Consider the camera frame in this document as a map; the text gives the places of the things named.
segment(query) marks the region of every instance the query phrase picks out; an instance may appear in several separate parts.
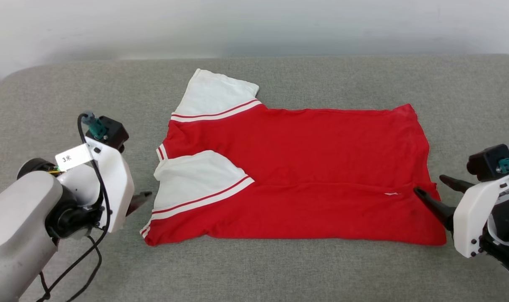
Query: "small white tag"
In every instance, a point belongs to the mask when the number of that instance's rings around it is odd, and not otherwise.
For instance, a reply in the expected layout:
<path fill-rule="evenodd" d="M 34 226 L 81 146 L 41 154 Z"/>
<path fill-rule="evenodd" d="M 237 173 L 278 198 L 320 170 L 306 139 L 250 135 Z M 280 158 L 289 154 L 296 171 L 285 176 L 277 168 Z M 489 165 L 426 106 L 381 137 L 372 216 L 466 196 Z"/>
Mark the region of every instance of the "small white tag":
<path fill-rule="evenodd" d="M 89 162 L 94 158 L 92 157 L 87 144 L 84 143 L 68 151 L 57 154 L 55 159 L 57 160 L 58 168 L 61 171 L 66 171 L 73 167 L 77 167 L 80 164 Z"/>

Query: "red stripe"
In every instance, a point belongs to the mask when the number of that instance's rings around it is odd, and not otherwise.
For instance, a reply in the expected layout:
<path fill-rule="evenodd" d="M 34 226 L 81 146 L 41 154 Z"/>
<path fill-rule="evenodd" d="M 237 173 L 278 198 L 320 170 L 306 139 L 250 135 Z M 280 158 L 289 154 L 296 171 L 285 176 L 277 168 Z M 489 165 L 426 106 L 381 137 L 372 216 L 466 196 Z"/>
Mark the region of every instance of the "red stripe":
<path fill-rule="evenodd" d="M 229 187 L 228 189 L 225 189 L 223 191 L 220 191 L 219 193 L 215 193 L 215 194 L 212 194 L 212 195 L 209 195 L 209 196 L 206 196 L 206 197 L 202 197 L 200 199 L 197 199 L 197 200 L 194 200 L 194 201 L 189 201 L 189 202 L 186 202 L 185 204 L 181 204 L 181 205 L 177 205 L 173 208 L 168 208 L 166 210 L 160 210 L 160 211 L 155 211 L 155 212 L 152 212 L 152 214 L 157 214 L 157 213 L 163 213 L 163 212 L 168 212 L 168 211 L 171 211 L 171 210 L 174 210 L 175 208 L 179 208 L 181 206 L 185 206 L 185 205 L 188 205 L 188 204 L 192 204 L 192 203 L 195 203 L 197 201 L 201 201 L 201 200 L 204 200 L 204 199 L 207 199 L 209 197 L 214 197 L 215 195 L 219 195 L 219 194 L 222 194 L 222 193 L 225 193 L 226 191 L 228 190 L 231 190 L 232 188 L 234 188 L 235 186 L 237 186 L 238 184 L 242 183 L 243 180 L 246 180 L 247 178 L 249 178 L 249 176 L 245 176 L 244 178 L 242 178 L 241 180 L 239 180 L 239 182 L 235 183 L 233 186 Z"/>
<path fill-rule="evenodd" d="M 223 115 L 225 114 L 226 112 L 230 112 L 230 111 L 233 111 L 239 107 L 243 107 L 243 106 L 246 106 L 246 105 L 249 105 L 250 103 L 252 102 L 255 102 L 255 101 L 258 101 L 257 99 L 253 99 L 252 101 L 250 102 L 247 102 L 247 103 L 244 103 L 242 105 L 239 105 L 239 106 L 236 106 L 236 107 L 233 107 L 232 109 L 228 109 L 226 111 L 223 111 L 221 113 L 216 113 L 214 115 L 177 115 L 176 113 L 173 113 L 172 116 L 174 117 L 179 117 L 179 118 L 199 118 L 199 117 L 214 117 L 214 116 L 217 116 L 217 115 Z"/>
<path fill-rule="evenodd" d="M 159 154 L 161 155 L 161 159 L 164 160 L 163 151 L 161 151 L 161 146 L 157 148 L 159 150 Z"/>

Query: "red and white shirt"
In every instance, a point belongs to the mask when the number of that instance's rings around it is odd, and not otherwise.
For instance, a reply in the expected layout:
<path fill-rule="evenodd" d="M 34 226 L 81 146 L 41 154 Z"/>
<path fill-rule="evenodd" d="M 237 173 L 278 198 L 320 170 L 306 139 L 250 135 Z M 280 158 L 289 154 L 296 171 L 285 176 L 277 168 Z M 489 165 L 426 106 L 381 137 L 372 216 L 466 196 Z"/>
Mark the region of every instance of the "red and white shirt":
<path fill-rule="evenodd" d="M 157 149 L 149 245 L 219 238 L 343 238 L 443 245 L 413 192 L 439 197 L 411 105 L 268 109 L 258 86 L 197 70 Z"/>

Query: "gray sofa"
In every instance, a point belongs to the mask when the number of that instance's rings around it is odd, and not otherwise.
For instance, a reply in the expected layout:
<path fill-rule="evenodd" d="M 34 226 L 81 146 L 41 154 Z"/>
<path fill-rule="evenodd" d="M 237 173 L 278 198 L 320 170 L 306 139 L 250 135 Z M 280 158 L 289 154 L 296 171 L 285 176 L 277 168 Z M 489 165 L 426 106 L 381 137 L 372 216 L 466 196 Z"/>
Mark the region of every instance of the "gray sofa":
<path fill-rule="evenodd" d="M 78 145 L 76 117 L 88 109 L 124 124 L 130 134 L 124 157 L 136 191 L 156 192 L 155 149 L 196 68 L 260 85 L 258 98 L 268 107 L 411 103 L 431 145 L 434 181 L 439 174 L 474 181 L 467 157 L 509 145 L 509 55 L 77 62 L 19 71 L 0 83 L 0 192 L 26 160 L 54 161 Z M 450 205 L 461 197 L 442 184 L 439 191 Z M 509 300 L 509 273 L 491 257 L 464 258 L 450 239 L 443 247 L 425 247 L 201 237 L 148 247 L 139 230 L 151 209 L 149 202 L 105 238 L 102 268 L 80 301 Z M 45 269 L 47 281 L 88 247 L 86 239 L 61 242 Z M 96 262 L 91 254 L 51 300 L 74 294 Z M 42 294 L 36 279 L 21 301 Z"/>

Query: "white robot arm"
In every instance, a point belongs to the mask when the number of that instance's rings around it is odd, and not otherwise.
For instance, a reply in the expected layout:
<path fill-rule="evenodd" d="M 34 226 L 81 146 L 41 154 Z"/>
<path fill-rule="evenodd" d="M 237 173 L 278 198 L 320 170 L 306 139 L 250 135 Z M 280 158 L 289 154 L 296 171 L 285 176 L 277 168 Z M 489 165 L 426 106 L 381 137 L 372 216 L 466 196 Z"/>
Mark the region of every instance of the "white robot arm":
<path fill-rule="evenodd" d="M 60 239 L 101 228 L 103 235 L 86 256 L 151 194 L 133 196 L 133 180 L 120 154 L 128 139 L 122 124 L 86 115 L 90 130 L 82 139 L 97 171 L 81 164 L 62 172 L 52 163 L 33 159 L 0 194 L 0 302 L 18 301 L 57 252 Z"/>
<path fill-rule="evenodd" d="M 464 193 L 457 207 L 433 199 L 419 187 L 415 193 L 452 233 L 454 247 L 467 258 L 487 253 L 509 271 L 509 150 L 498 145 L 469 157 L 467 170 L 481 181 L 472 184 L 441 175 L 441 181 Z"/>

